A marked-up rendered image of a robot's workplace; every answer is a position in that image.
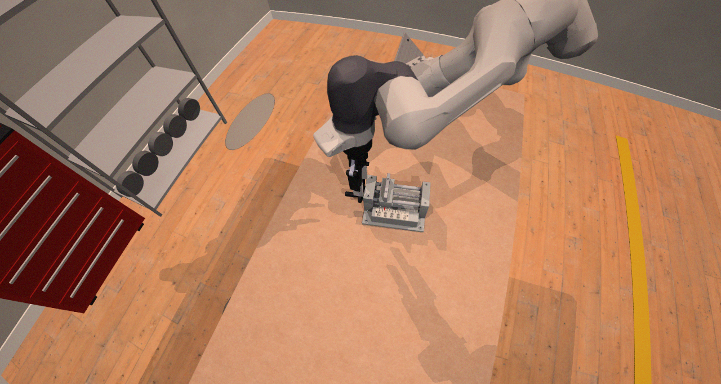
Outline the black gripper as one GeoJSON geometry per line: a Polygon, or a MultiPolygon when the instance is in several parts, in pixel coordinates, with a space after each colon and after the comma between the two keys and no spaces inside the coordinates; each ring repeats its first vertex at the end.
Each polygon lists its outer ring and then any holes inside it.
{"type": "Polygon", "coordinates": [[[353,190],[354,196],[363,197],[363,183],[362,179],[368,178],[367,166],[370,162],[368,158],[368,151],[371,150],[372,139],[365,145],[360,147],[353,147],[349,150],[344,150],[344,153],[348,156],[349,167],[346,170],[346,176],[348,177],[350,189],[353,190]]]}

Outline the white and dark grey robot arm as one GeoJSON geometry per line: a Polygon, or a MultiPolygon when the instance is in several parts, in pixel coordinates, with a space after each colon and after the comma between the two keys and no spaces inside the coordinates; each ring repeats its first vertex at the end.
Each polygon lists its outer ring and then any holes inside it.
{"type": "Polygon", "coordinates": [[[370,142],[380,115],[391,145],[417,150],[498,87],[520,82],[534,48],[546,43],[553,56],[570,59],[597,39],[588,0],[499,0],[479,10],[469,35],[445,55],[334,63],[327,78],[333,115],[313,137],[332,157],[370,142]]]}

